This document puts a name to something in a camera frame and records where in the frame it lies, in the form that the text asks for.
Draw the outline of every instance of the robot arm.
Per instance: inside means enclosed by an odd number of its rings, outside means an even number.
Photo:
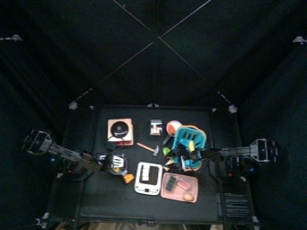
[[[50,153],[69,160],[74,164],[90,169],[91,171],[101,171],[106,163],[98,161],[90,154],[78,153],[59,145],[53,141],[50,133],[44,131],[32,130],[31,134],[24,140],[23,150],[32,155],[43,155]]]

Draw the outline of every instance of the black tent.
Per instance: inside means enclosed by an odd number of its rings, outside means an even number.
[[[28,131],[62,143],[75,111],[154,104],[238,108],[243,145],[283,147],[253,183],[257,216],[306,229],[306,12],[303,0],[2,1],[0,228],[31,228],[51,196],[49,159],[20,152]]]

